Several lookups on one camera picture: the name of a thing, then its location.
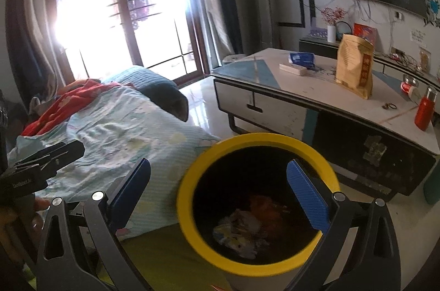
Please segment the red plastic bag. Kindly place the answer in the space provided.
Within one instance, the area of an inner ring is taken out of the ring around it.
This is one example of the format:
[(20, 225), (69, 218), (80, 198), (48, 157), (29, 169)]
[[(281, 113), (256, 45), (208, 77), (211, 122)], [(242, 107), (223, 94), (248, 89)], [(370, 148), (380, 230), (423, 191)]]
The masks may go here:
[(269, 238), (281, 235), (285, 228), (284, 207), (275, 204), (267, 196), (251, 198), (251, 213), (260, 221), (261, 231)]

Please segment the yellow snack wrapper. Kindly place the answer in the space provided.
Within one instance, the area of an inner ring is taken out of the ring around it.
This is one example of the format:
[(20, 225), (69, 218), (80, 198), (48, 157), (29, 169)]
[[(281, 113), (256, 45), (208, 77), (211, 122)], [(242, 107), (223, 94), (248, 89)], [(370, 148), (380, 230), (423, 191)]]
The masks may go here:
[(270, 246), (263, 224), (250, 211), (235, 210), (213, 229), (216, 242), (233, 250), (239, 257), (254, 260)]

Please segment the yellow rim trash bin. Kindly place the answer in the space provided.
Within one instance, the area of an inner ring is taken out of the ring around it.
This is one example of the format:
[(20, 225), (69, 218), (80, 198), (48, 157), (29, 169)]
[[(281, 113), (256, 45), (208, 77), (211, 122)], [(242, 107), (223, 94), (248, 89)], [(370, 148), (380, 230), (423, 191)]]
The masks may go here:
[(288, 183), (293, 160), (339, 190), (333, 168), (316, 150), (263, 132), (214, 144), (180, 183), (177, 216), (186, 240), (234, 290), (282, 290), (321, 239)]

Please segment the red floral blanket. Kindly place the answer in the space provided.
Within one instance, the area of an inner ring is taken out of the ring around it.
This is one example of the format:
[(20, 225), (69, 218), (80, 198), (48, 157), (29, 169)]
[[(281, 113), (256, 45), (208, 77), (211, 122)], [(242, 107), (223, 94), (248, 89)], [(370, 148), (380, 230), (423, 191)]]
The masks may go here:
[(72, 90), (61, 94), (50, 107), (34, 122), (27, 125), (21, 136), (31, 137), (45, 134), (68, 120), (72, 115), (89, 106), (100, 94), (112, 88), (128, 87), (134, 89), (132, 83), (98, 83), (94, 79), (81, 80)]

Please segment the dark left curtain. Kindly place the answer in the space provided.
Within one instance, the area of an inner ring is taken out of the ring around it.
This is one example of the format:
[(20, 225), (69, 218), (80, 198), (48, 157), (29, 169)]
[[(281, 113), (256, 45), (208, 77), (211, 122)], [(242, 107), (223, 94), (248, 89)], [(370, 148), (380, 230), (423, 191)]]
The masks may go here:
[(5, 37), (12, 75), (24, 106), (50, 100), (64, 85), (46, 0), (5, 0)]

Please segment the white coffee table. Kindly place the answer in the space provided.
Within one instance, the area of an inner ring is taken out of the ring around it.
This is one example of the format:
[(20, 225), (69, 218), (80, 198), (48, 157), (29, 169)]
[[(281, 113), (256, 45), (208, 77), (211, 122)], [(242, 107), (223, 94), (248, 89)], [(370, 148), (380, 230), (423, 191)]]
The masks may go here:
[(334, 168), (341, 183), (369, 196), (409, 196), (439, 170), (433, 127), (414, 123), (416, 104), (395, 79), (373, 74), (365, 100), (335, 81), (336, 61), (319, 56), (315, 70), (296, 76), (280, 70), (289, 52), (268, 48), (213, 72), (219, 109), (308, 144)]

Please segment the red thermos bottle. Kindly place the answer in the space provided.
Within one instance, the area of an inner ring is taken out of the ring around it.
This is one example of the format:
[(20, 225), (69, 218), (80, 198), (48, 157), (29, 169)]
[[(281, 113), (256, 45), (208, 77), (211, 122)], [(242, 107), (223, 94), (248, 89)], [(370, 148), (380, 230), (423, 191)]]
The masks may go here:
[(433, 117), (436, 105), (437, 90), (428, 86), (421, 102), (418, 104), (418, 111), (415, 117), (415, 124), (421, 131), (426, 131)]

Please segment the teal quilted cushion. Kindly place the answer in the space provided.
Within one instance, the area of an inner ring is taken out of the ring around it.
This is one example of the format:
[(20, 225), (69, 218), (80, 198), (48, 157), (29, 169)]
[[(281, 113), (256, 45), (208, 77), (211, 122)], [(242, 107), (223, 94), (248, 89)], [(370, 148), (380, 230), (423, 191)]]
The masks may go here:
[(176, 83), (148, 68), (133, 65), (102, 82), (131, 84), (162, 110), (174, 115), (179, 120), (188, 121), (188, 99), (180, 92)]

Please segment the red white can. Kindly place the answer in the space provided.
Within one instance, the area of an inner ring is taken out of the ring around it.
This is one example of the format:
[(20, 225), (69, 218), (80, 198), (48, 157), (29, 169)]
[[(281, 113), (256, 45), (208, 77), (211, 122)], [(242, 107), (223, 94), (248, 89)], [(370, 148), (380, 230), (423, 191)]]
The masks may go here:
[(413, 101), (413, 103), (420, 103), (421, 94), (418, 89), (418, 81), (415, 78), (409, 75), (404, 75), (403, 81), (400, 83), (400, 89), (411, 101)]

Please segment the brown paper bag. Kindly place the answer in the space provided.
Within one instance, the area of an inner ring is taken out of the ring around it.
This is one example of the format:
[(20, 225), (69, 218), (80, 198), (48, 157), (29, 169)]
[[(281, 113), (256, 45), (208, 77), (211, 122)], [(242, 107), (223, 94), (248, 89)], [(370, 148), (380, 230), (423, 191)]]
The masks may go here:
[(374, 46), (355, 35), (344, 34), (337, 52), (335, 81), (367, 100), (372, 95)]

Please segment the blue tissue pack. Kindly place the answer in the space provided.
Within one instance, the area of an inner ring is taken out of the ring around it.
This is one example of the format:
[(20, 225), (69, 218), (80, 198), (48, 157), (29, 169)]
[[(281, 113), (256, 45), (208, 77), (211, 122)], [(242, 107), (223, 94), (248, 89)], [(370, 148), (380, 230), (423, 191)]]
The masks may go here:
[(293, 65), (305, 67), (307, 70), (315, 70), (315, 55), (305, 52), (291, 52), (289, 62)]

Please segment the brown framed glass door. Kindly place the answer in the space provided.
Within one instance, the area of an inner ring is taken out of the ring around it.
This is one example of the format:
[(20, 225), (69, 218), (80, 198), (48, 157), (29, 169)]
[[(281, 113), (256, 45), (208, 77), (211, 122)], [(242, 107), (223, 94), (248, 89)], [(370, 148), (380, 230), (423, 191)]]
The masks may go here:
[(147, 67), (178, 85), (207, 75), (196, 0), (46, 0), (67, 82)]

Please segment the red gift box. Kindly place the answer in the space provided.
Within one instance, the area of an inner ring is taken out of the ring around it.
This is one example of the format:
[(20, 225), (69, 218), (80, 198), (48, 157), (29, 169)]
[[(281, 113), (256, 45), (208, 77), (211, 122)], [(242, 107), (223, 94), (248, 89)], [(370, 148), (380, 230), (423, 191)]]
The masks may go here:
[(373, 46), (376, 45), (377, 41), (377, 29), (374, 27), (369, 27), (364, 24), (355, 23), (353, 26), (353, 34), (360, 37)]

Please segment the blue white small bin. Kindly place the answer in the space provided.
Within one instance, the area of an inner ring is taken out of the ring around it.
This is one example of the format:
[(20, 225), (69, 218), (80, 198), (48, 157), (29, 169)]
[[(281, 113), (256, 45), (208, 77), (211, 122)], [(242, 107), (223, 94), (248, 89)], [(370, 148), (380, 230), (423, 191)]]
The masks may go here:
[(224, 57), (224, 59), (222, 60), (221, 64), (222, 65), (228, 65), (228, 64), (237, 62), (240, 59), (244, 59), (245, 57), (246, 57), (245, 54), (230, 54), (230, 55)]

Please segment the white vase with red flowers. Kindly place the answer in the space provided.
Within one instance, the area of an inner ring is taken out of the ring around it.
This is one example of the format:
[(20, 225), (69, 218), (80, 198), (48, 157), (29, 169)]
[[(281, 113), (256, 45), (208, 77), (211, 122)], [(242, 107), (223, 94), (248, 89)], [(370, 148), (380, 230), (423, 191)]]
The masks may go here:
[(328, 6), (321, 11), (322, 20), (327, 24), (327, 40), (329, 43), (336, 42), (336, 24), (342, 20), (347, 13), (347, 10), (339, 6), (335, 8)]

